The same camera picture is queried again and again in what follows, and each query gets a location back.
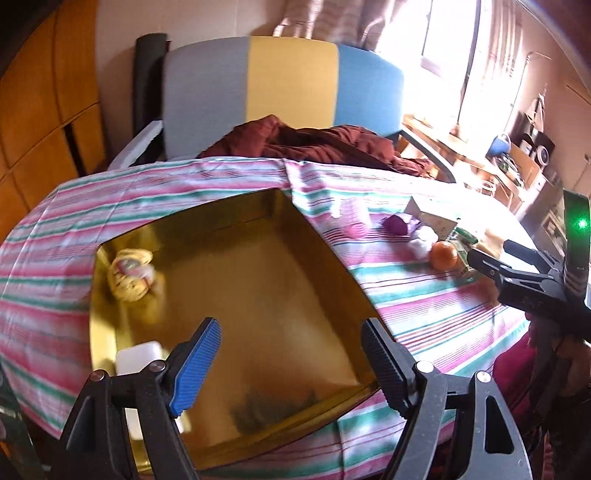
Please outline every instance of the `striped tablecloth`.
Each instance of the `striped tablecloth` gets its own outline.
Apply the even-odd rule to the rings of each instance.
[[[417,359],[471,375],[489,369],[526,331],[521,312],[492,307],[479,284],[413,260],[405,242],[379,225],[411,195],[423,195],[484,225],[503,224],[512,239],[532,246],[490,197],[381,170],[275,159],[209,158],[110,171],[55,189],[0,247],[0,358],[27,415],[58,436],[90,373],[89,289],[100,243],[178,210],[272,187],[291,195]],[[374,223],[357,241],[329,221],[334,198],[352,195],[365,198]],[[385,467],[403,426],[377,393],[318,432],[207,475],[360,478]]]

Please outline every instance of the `maroon cloth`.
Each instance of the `maroon cloth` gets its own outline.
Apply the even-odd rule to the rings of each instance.
[[[341,125],[296,130],[275,115],[234,127],[197,158],[226,156],[289,158],[392,170],[415,177],[429,177],[431,168],[429,160],[401,158],[391,140],[363,127]]]
[[[518,427],[531,420],[530,396],[525,394],[534,371],[535,348],[528,346],[530,333],[495,360],[492,378],[495,379]]]

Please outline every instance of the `chair backrest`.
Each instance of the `chair backrest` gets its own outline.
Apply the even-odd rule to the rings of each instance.
[[[294,128],[401,128],[402,71],[358,48],[283,37],[221,38],[164,61],[169,160],[194,157],[236,125],[271,113]]]

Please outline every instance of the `metal tray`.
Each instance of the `metal tray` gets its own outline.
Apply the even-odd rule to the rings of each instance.
[[[123,248],[154,253],[158,288],[117,302],[106,270]],[[115,374],[118,350],[157,340],[166,351],[206,316],[222,346],[183,441],[199,470],[301,438],[376,391],[361,349],[372,303],[306,218],[277,189],[196,206],[102,244],[90,302],[92,365]],[[144,445],[132,441],[138,468]]]

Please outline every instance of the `orange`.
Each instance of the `orange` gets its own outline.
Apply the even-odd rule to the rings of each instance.
[[[429,252],[431,266],[439,271],[451,270],[457,262],[457,250],[450,242],[437,242]]]

